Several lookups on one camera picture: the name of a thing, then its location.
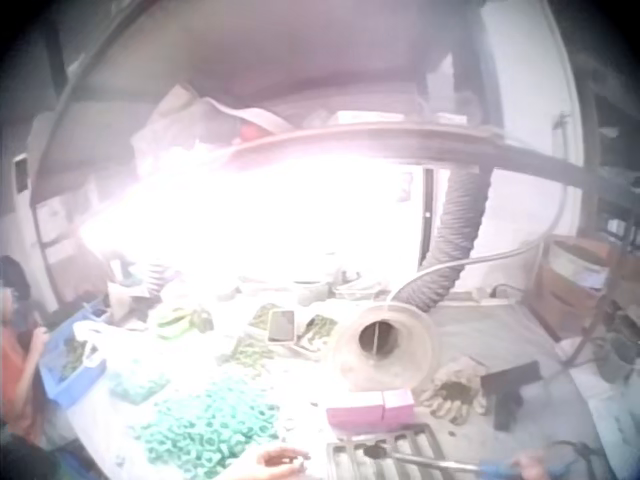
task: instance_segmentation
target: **work glove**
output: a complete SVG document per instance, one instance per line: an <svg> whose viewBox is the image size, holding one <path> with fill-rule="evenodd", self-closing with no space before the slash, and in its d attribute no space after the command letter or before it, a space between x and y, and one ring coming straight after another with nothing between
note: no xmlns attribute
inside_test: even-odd
<svg viewBox="0 0 640 480"><path fill-rule="evenodd" d="M486 373L487 367L469 357L448 363L438 370L433 384L420 396L420 404L435 418L446 418L453 425L466 423L471 406L485 415L487 399L480 377Z"/></svg>

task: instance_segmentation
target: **metal rod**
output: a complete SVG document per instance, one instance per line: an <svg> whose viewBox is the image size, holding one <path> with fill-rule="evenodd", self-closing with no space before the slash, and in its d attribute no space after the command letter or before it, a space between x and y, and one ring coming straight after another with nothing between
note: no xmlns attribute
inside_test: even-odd
<svg viewBox="0 0 640 480"><path fill-rule="evenodd" d="M609 254L608 260L611 260L611 261L607 263L612 266L611 266L611 269L609 270L609 276L607 277L607 282L604 287L603 295L600 296L600 298L596 303L595 312L591 317L591 321L589 322L589 325L587 325L584 335L580 339L580 343L578 343L578 346L575 348L575 350L569 356L569 358L565 360L564 365L566 367L573 366L575 361L580 356L580 353L582 353L582 350L584 350L584 347L587 345L587 343L589 343L589 341L591 340L591 337L593 337L593 334L596 332L597 328L604 321L604 317L607 312L607 307L609 306L609 302L613 297L613 293L618 287L618 284L620 283L620 278L622 277L622 267L624 266L624 259L627 256L627 251L629 250L629 246L631 245L631 240L633 238L634 223L635 223L635 215L632 213L629 216L627 223L624 227L624 238L623 238L622 245L620 246L619 249L612 248Z"/></svg>
<svg viewBox="0 0 640 480"><path fill-rule="evenodd" d="M435 470L446 470L449 472L479 473L480 467L471 463L453 462L450 460L436 460L435 458L417 457L404 453L389 452L392 458L402 463L416 465L418 467L433 468Z"/></svg>

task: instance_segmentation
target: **pink box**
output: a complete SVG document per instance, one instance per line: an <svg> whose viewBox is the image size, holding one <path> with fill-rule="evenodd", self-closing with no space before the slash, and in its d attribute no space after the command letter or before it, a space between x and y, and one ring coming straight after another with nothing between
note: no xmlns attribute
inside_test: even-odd
<svg viewBox="0 0 640 480"><path fill-rule="evenodd" d="M326 403L327 420L334 427L376 425L382 421L384 402L381 392L345 392Z"/></svg>
<svg viewBox="0 0 640 480"><path fill-rule="evenodd" d="M383 423L409 424L414 421L414 400L411 390L388 390L382 392L384 402Z"/></svg>

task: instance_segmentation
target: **cable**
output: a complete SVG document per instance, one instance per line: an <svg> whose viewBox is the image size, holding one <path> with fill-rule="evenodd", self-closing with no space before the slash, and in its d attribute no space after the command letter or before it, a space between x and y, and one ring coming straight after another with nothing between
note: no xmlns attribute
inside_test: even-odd
<svg viewBox="0 0 640 480"><path fill-rule="evenodd" d="M391 294L389 294L389 296L387 297L387 301L389 301L389 302L390 301L394 301L396 299L397 295L400 293L400 291L403 288L405 288L408 285L413 284L414 282L416 282L417 280L421 279L422 277L424 277L426 275L432 274L432 273L440 271L442 269L452 268L452 267L459 267L459 266L467 266L467 265L477 265L477 264L480 264L480 263L488 263L488 262L494 262L494 261L497 261L497 260L504 260L504 259L507 259L507 258L516 257L518 255L522 255L523 253L527 253L529 250L540 246L547 239L547 237L549 235L551 235L555 231L556 227L560 223L560 219L562 218L562 214L564 213L564 206L565 206L566 199L567 199L567 187L563 186L562 187L562 196L560 198L560 204L558 206L558 210L556 211L556 213L555 213L553 219L551 220L551 223L547 227L547 229L542 233L542 235L537 237L535 240L532 240L532 241L530 241L528 243L525 243L521 247L514 248L513 250L508 250L506 252L493 253L491 255L485 255L485 256L482 256L482 257L466 258L464 260L456 260L454 262L440 263L438 265L434 265L432 267L429 267L429 268L427 268L425 270L422 270L422 271L416 273L412 278L410 278L402 286L400 286L399 288L397 288L396 290L391 292Z"/></svg>

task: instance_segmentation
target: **tape roll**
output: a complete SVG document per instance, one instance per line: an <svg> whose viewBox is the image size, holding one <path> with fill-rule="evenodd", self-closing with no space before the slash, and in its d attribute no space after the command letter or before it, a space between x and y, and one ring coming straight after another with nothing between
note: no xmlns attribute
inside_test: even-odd
<svg viewBox="0 0 640 480"><path fill-rule="evenodd" d="M434 374L438 345L436 327L425 313L403 303L380 303L336 328L328 362L350 391L414 388Z"/></svg>

